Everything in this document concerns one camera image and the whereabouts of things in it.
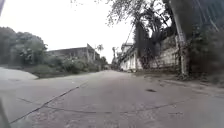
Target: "white wall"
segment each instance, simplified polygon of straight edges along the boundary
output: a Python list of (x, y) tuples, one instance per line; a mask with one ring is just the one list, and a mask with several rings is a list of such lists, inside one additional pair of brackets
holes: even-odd
[(142, 69), (141, 63), (136, 57), (136, 52), (132, 52), (121, 62), (120, 68), (124, 71)]
[(177, 48), (170, 48), (163, 51), (158, 57), (150, 61), (150, 67), (161, 68), (177, 66), (179, 64), (177, 53)]
[(123, 52), (123, 53), (126, 53), (126, 52), (128, 51), (129, 48), (131, 48), (131, 46), (125, 46), (122, 52)]

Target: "asphalt road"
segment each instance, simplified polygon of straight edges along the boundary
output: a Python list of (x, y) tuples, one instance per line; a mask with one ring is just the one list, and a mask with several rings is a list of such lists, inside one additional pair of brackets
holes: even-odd
[(224, 127), (222, 94), (115, 71), (1, 80), (0, 95), (12, 128)]

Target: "foliage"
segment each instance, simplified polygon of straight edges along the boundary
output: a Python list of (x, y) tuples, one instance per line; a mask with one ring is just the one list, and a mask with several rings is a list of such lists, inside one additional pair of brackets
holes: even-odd
[(102, 44), (100, 44), (100, 45), (98, 45), (97, 46), (97, 48), (96, 48), (97, 50), (99, 50), (99, 51), (102, 51), (104, 48), (103, 48), (103, 45)]
[(116, 57), (116, 56), (115, 56), (116, 48), (115, 48), (115, 47), (112, 47), (112, 51), (113, 51), (113, 56), (114, 56), (114, 58), (115, 58), (115, 57)]
[(103, 56), (100, 58), (100, 65), (102, 68), (104, 68), (106, 65), (108, 65), (106, 57)]
[(146, 0), (111, 0), (110, 2), (112, 2), (112, 9), (108, 15), (109, 24), (134, 16), (147, 4)]
[(21, 66), (40, 78), (98, 71), (97, 64), (47, 53), (43, 40), (31, 33), (0, 28), (0, 64)]
[(191, 73), (218, 73), (224, 69), (222, 33), (223, 31), (195, 31), (189, 46)]
[(154, 51), (152, 41), (150, 41), (148, 32), (142, 22), (136, 23), (136, 29), (134, 31), (134, 41), (136, 47), (138, 47), (138, 57), (144, 69), (148, 68), (152, 51)]
[(24, 68), (24, 70), (38, 76), (39, 78), (48, 78), (68, 74), (66, 72), (60, 72), (57, 69), (48, 65), (36, 65), (32, 67), (26, 67)]
[(16, 43), (16, 33), (11, 28), (0, 28), (0, 63), (10, 61), (9, 51)]
[(46, 46), (40, 37), (30, 33), (15, 33), (11, 28), (0, 28), (0, 40), (1, 63), (42, 63)]

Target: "white building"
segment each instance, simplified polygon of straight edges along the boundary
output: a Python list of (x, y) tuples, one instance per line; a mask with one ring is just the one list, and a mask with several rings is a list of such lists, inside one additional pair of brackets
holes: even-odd
[(118, 57), (120, 69), (131, 72), (136, 72), (137, 70), (142, 69), (137, 56), (137, 49), (134, 48), (133, 44), (123, 44), (121, 50), (121, 56)]

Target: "building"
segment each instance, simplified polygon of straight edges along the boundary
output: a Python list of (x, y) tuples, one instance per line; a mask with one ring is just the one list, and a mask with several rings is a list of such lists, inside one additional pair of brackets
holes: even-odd
[(81, 59), (88, 62), (100, 59), (100, 55), (89, 44), (87, 44), (86, 47), (52, 50), (48, 51), (48, 53), (56, 56)]
[(137, 49), (131, 43), (123, 44), (122, 52), (118, 56), (118, 65), (123, 71), (136, 72), (142, 69), (141, 63), (137, 56)]

